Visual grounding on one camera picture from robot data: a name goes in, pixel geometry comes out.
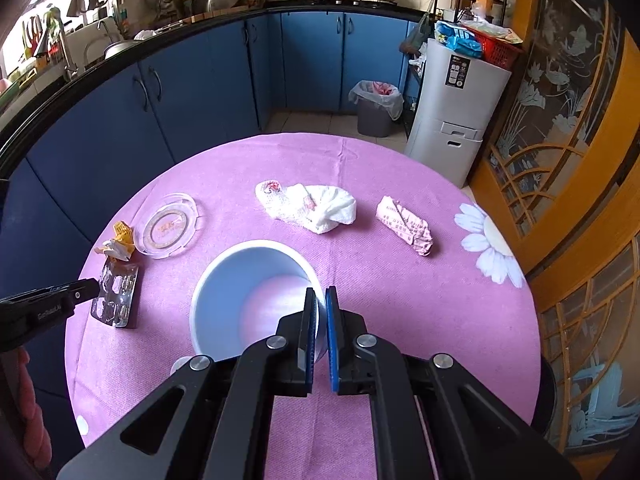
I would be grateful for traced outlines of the person's left hand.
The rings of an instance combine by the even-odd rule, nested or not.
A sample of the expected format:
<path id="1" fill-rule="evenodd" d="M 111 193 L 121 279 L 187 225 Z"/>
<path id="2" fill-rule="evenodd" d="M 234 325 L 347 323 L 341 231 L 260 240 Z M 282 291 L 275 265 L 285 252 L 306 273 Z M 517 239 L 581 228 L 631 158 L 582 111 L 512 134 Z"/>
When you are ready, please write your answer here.
<path id="1" fill-rule="evenodd" d="M 1 478 L 42 479 L 52 444 L 27 370 L 23 347 L 1 357 Z"/>

